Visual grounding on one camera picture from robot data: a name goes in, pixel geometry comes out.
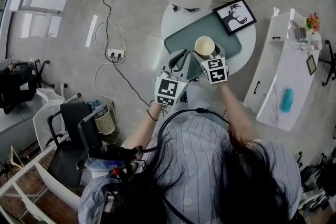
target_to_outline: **shirt button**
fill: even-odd
[[[193,203],[193,200],[191,200],[190,198],[186,198],[184,199],[183,203],[184,205],[189,206]]]

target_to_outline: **bracelet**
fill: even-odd
[[[152,115],[149,113],[149,110],[147,110],[147,113],[148,113],[149,117],[152,118],[153,121],[158,121],[158,120],[159,120],[159,119],[155,120],[155,119],[152,117]]]

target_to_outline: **power strip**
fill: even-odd
[[[115,49],[109,49],[107,51],[107,55],[111,56],[112,53],[114,52],[114,56],[117,57],[119,54],[121,54],[121,58],[125,57],[125,51],[124,50],[115,50]]]

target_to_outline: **picture frame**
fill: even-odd
[[[314,72],[317,69],[313,55],[311,55],[311,56],[308,57],[308,59],[307,59],[307,66],[308,66],[308,70],[309,70],[310,75],[313,75]]]
[[[245,0],[234,0],[226,3],[214,8],[213,13],[223,25],[228,36],[257,22]]]

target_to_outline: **teal tray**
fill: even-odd
[[[228,36],[214,13],[204,16],[192,24],[175,32],[164,40],[164,46],[169,54],[187,49],[194,50],[199,37],[207,36],[221,45],[225,50],[225,58],[229,59],[241,52],[241,44],[236,35]],[[202,74],[202,69],[196,59],[191,57],[187,78],[193,79]]]

